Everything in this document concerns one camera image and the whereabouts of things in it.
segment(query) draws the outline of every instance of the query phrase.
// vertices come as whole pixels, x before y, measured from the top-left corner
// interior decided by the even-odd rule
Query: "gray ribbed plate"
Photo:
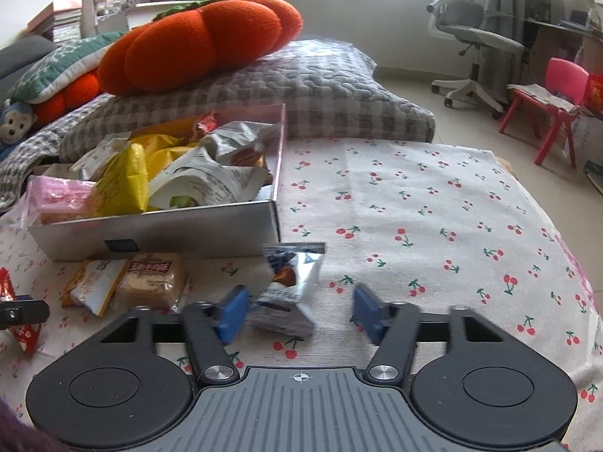
[[[466,452],[428,429],[395,389],[351,368],[250,368],[203,391],[175,428],[136,452]],[[552,443],[542,452],[567,452]]]

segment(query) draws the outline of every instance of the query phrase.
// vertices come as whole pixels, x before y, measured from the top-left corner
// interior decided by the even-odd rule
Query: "pink chair leg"
[[[530,108],[528,113],[530,114],[530,122],[532,123],[532,130],[534,131],[534,135],[537,139],[542,139],[542,137],[540,136],[540,128],[538,127],[538,123],[534,119],[534,111],[532,110],[532,108]]]
[[[511,120],[511,116],[513,115],[515,110],[517,110],[517,107],[519,107],[519,104],[521,102],[521,97],[519,95],[515,95],[515,99],[513,100],[511,107],[509,107],[509,110],[507,110],[507,113],[502,118],[502,122],[500,123],[500,128],[498,129],[498,132],[500,132],[501,134],[505,132],[505,129],[507,128],[507,126],[509,125],[509,121]]]
[[[559,134],[559,129],[561,129],[563,124],[563,119],[559,113],[556,113],[553,117],[555,117],[555,122],[551,126],[549,134],[546,136],[545,142],[540,147],[540,150],[536,155],[536,159],[534,160],[534,162],[538,166],[542,164],[543,160],[545,159],[545,156],[547,156],[549,151],[551,150],[551,146],[555,142],[555,138],[557,137],[557,134]]]
[[[568,146],[569,146],[569,160],[572,164],[572,168],[576,169],[576,153],[574,151],[574,137],[572,135],[572,123],[568,120],[565,123],[566,126],[566,134],[568,136]]]

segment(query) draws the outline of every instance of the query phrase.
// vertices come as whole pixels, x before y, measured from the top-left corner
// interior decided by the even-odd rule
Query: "office chair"
[[[467,44],[468,48],[460,51],[460,56],[464,56],[472,46],[478,50],[468,79],[435,80],[431,84],[431,91],[439,93],[439,87],[453,89],[445,96],[444,105],[447,107],[452,107],[454,98],[475,93],[494,109],[492,115],[495,119],[502,117],[502,106],[478,83],[479,50],[482,47],[492,47],[503,52],[520,54],[523,52],[523,45],[499,34],[481,30],[479,27],[484,20],[484,8],[475,0],[435,0],[427,5],[427,12],[431,14],[429,33],[432,36],[456,39]]]

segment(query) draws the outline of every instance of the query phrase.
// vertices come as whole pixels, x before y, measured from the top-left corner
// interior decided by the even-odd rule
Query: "snack box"
[[[278,123],[265,149],[274,177],[267,200],[114,215],[30,226],[41,250],[54,261],[128,258],[139,252],[185,253],[197,258],[250,257],[280,241],[277,200],[286,141],[284,104],[214,113],[220,125],[233,120]]]

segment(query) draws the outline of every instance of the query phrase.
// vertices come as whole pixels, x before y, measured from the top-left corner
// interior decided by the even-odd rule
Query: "purple fuzzy fabric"
[[[46,433],[21,423],[2,400],[0,400],[0,451],[69,452],[67,447]]]

